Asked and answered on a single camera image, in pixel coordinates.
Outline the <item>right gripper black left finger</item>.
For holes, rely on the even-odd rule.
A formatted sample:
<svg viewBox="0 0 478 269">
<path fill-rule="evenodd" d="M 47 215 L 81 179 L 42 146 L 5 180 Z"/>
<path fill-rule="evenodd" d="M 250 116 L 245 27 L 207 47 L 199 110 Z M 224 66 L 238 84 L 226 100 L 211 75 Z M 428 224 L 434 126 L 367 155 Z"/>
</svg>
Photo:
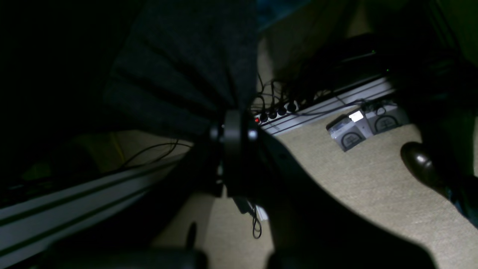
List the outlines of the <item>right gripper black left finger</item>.
<svg viewBox="0 0 478 269">
<path fill-rule="evenodd" d="M 247 112 L 229 109 L 210 128 L 217 172 L 229 197 L 253 196 L 253 162 L 257 159 L 259 126 Z"/>
</svg>

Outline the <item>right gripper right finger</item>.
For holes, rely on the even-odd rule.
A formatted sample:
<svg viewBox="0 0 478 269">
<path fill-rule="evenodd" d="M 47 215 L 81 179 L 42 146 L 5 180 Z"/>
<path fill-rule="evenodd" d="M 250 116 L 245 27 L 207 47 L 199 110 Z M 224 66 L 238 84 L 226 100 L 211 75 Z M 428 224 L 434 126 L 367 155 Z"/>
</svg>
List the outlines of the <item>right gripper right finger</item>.
<svg viewBox="0 0 478 269">
<path fill-rule="evenodd" d="M 269 269 L 434 269 L 424 248 L 367 221 L 328 194 L 276 138 L 260 131 L 258 204 L 275 251 Z"/>
</svg>

